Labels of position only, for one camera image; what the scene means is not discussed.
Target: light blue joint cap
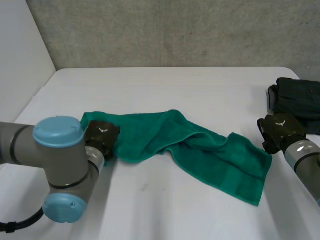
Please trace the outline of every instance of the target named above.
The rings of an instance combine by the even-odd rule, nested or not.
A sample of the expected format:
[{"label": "light blue joint cap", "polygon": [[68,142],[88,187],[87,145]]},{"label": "light blue joint cap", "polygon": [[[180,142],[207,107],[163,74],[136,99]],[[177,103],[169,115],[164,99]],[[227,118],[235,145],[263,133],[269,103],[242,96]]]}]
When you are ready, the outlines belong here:
[{"label": "light blue joint cap", "polygon": [[39,122],[33,129],[38,144],[50,148],[68,148],[84,138],[80,122],[71,116],[50,117]]},{"label": "light blue joint cap", "polygon": [[69,193],[53,193],[44,201],[44,214],[56,223],[75,223],[81,219],[87,209],[87,203],[78,196]]}]

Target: teal towel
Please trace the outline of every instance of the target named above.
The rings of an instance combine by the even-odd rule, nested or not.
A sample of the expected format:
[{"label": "teal towel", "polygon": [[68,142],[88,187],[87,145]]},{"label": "teal towel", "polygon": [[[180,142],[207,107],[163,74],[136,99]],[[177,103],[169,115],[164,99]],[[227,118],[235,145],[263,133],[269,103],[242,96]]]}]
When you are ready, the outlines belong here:
[{"label": "teal towel", "polygon": [[189,122],[179,111],[113,115],[87,112],[83,130],[92,120],[120,127],[115,155],[127,163],[140,163],[169,151],[176,164],[201,182],[258,206],[272,156],[247,138],[228,138]]}]

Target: black cable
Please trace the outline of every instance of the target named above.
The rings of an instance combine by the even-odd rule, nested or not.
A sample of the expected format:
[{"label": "black cable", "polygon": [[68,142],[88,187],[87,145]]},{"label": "black cable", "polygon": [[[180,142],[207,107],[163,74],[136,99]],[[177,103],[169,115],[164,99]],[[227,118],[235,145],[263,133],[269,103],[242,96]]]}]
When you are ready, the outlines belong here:
[{"label": "black cable", "polygon": [[6,232],[7,234],[10,234],[10,233],[14,233],[16,230],[25,229],[35,224],[36,222],[38,222],[43,215],[44,215],[44,211],[41,208],[35,215],[33,215],[32,217],[22,222],[9,222],[9,223],[0,222],[0,232]]}]

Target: gray robot arm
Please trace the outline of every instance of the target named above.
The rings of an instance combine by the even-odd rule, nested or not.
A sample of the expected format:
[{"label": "gray robot arm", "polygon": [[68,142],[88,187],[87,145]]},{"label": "gray robot arm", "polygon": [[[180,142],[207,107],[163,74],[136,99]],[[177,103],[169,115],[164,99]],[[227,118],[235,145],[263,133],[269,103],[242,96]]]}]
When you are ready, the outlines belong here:
[{"label": "gray robot arm", "polygon": [[269,154],[282,151],[285,160],[320,206],[320,148],[306,138],[299,122],[290,114],[267,115],[258,120]]},{"label": "gray robot arm", "polygon": [[320,148],[309,140],[291,144],[284,157],[320,206]]},{"label": "gray robot arm", "polygon": [[0,164],[44,169],[50,186],[44,214],[57,223],[74,223],[86,211],[120,131],[105,127],[104,122],[92,122],[85,134],[80,122],[67,116],[47,118],[36,126],[0,122]]}]

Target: table surface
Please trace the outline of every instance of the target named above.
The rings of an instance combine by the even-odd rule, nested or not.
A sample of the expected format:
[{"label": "table surface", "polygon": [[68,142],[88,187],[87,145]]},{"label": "table surface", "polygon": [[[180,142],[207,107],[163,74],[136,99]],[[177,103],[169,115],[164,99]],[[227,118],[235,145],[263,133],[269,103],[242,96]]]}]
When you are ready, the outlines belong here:
[{"label": "table surface", "polygon": [[[198,125],[241,134],[261,148],[257,119],[267,114],[266,90],[279,77],[298,79],[283,67],[64,69],[16,122],[177,109]],[[0,222],[25,220],[49,193],[42,169],[6,164],[0,182]],[[196,180],[165,154],[104,168],[79,222],[58,224],[44,216],[27,229],[0,233],[0,239],[318,240],[319,224],[317,204],[281,153],[273,158],[259,207]]]}]

